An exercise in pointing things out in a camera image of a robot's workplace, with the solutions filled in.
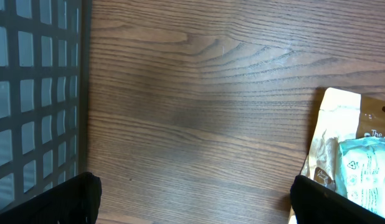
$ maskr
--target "packaging bag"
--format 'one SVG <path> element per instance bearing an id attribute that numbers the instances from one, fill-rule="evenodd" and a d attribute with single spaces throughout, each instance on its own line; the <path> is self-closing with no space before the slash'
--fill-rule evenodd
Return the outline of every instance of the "packaging bag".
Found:
<path id="1" fill-rule="evenodd" d="M 335 182 L 338 194 L 385 218 L 385 138 L 341 142 Z"/>
<path id="2" fill-rule="evenodd" d="M 340 143 L 371 136 L 385 137 L 385 101 L 327 89 L 301 175 L 335 191 L 336 155 Z M 291 209 L 288 224 L 296 222 Z"/>

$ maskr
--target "plastic grid panel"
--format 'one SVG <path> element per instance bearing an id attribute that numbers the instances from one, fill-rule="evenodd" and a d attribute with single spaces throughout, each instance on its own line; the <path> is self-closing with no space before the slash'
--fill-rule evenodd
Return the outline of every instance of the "plastic grid panel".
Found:
<path id="1" fill-rule="evenodd" d="M 5 62 L 0 64 L 0 91 L 6 93 L 4 91 L 6 89 L 3 87 L 7 88 L 7 85 L 9 87 L 8 99 L 5 102 L 0 102 L 4 103 L 4 105 L 8 104 L 8 110 L 5 108 L 5 113 L 0 112 L 4 114 L 3 116 L 0 115 L 0 133 L 7 130 L 10 130 L 11 133 L 9 138 L 11 147 L 0 148 L 0 151 L 10 151 L 12 158 L 9 162 L 0 165 L 0 213 L 29 200 L 35 195 L 41 194 L 47 190 L 47 186 L 50 186 L 50 188 L 55 187 L 58 185 L 59 179 L 62 181 L 63 178 L 67 180 L 73 177 L 75 175 L 73 170 L 76 169 L 78 164 L 78 153 L 74 153 L 74 148 L 77 149 L 78 146 L 79 120 L 76 121 L 76 128 L 72 127 L 69 121 L 74 120 L 75 109 L 77 113 L 79 111 L 77 108 L 79 94 L 77 94 L 76 98 L 71 96 L 74 90 L 70 88 L 73 88 L 74 85 L 71 83 L 71 77 L 77 77 L 77 82 L 80 77 L 80 67 L 78 66 L 80 63 L 77 62 L 77 66 L 75 66 L 75 63 L 71 62 L 74 59 L 71 54 L 75 52 L 72 47 L 81 46 L 78 31 L 80 30 L 81 17 L 79 11 L 82 2 L 75 0 L 31 0 L 31 17 L 19 15 L 20 6 L 17 6 L 17 4 L 20 2 L 22 1 L 5 0 L 3 6 L 0 6 L 0 27 L 6 30 L 5 44 L 7 44 L 7 52 L 2 52 L 2 55 L 0 55 L 2 61 Z M 50 12 L 47 12 L 47 6 L 51 7 Z M 59 12 L 64 12 L 63 7 L 65 7 L 65 14 L 58 15 Z M 65 22 L 59 23 L 58 19 L 64 19 L 64 17 Z M 23 49 L 24 51 L 20 50 L 19 44 L 26 41 L 19 40 L 19 32 L 32 34 L 32 48 L 26 48 L 26 51 L 32 51 L 32 58 L 27 58 L 27 60 L 33 62 L 32 66 L 26 67 L 22 63 L 20 64 L 21 60 L 25 60 L 20 52 L 25 52 L 25 49 Z M 51 49 L 42 48 L 42 37 L 44 37 L 43 40 L 47 37 L 51 38 L 51 46 L 49 46 Z M 66 49 L 62 49 L 62 53 L 59 52 L 59 40 L 67 43 Z M 46 58 L 43 59 L 42 64 L 42 54 L 45 52 L 51 52 L 52 54 L 52 58 L 49 58 L 49 65 L 51 64 L 51 66 L 47 66 Z M 61 66 L 59 66 L 59 57 L 66 59 L 66 62 L 62 62 Z M 42 106 L 41 97 L 42 79 L 44 78 L 51 78 L 52 80 L 49 89 L 51 104 L 46 106 Z M 30 91 L 33 96 L 28 99 L 28 102 L 32 103 L 31 110 L 21 111 L 21 98 L 22 100 L 25 98 L 25 96 L 21 96 L 24 88 L 21 87 L 22 80 L 33 80 L 32 91 Z M 58 85 L 58 80 L 65 82 L 64 90 L 58 90 L 58 86 L 63 88 L 62 85 Z M 64 96 L 57 97 L 57 93 L 63 93 Z M 60 128 L 63 133 L 58 135 L 57 116 L 61 111 L 65 112 L 64 123 L 61 124 L 64 127 Z M 50 120 L 51 140 L 42 143 L 42 119 L 46 116 L 52 118 Z M 33 134 L 28 133 L 28 136 L 22 136 L 22 126 L 31 123 L 34 124 L 30 128 Z M 23 138 L 24 141 L 28 139 L 33 142 L 33 146 L 31 146 L 33 149 L 30 151 L 22 150 Z M 64 142 L 66 145 L 65 162 L 58 166 L 59 146 Z M 50 174 L 44 177 L 43 155 L 50 151 L 52 151 L 52 164 L 50 165 L 52 170 L 50 170 Z M 31 176 L 33 169 L 36 171 L 35 177 Z M 24 183 L 24 180 L 28 179 L 30 179 L 29 182 Z"/>

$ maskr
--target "recycling symbol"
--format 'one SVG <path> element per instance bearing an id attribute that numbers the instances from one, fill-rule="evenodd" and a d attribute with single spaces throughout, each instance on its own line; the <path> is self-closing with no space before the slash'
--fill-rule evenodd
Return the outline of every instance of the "recycling symbol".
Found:
<path id="1" fill-rule="evenodd" d="M 348 167 L 350 169 L 357 169 L 357 166 L 358 166 L 358 162 L 355 162 L 355 161 L 351 161 L 349 164 L 348 164 Z"/>

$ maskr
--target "dark wooden tabletop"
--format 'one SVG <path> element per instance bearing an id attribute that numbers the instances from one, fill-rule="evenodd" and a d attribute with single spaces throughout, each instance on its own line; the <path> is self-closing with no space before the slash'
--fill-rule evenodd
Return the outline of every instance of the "dark wooden tabletop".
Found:
<path id="1" fill-rule="evenodd" d="M 325 89 L 385 100 L 385 0 L 96 0 L 90 62 L 99 223 L 287 223 Z"/>

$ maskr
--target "brown label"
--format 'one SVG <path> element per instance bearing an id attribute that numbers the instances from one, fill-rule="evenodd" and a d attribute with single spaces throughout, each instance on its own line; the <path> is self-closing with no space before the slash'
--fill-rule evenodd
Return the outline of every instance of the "brown label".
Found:
<path id="1" fill-rule="evenodd" d="M 336 190 L 335 181 L 332 180 L 331 177 L 320 167 L 316 167 L 315 169 L 314 181 L 330 190 Z"/>
<path id="2" fill-rule="evenodd" d="M 385 137 L 385 101 L 361 96 L 356 138 Z"/>

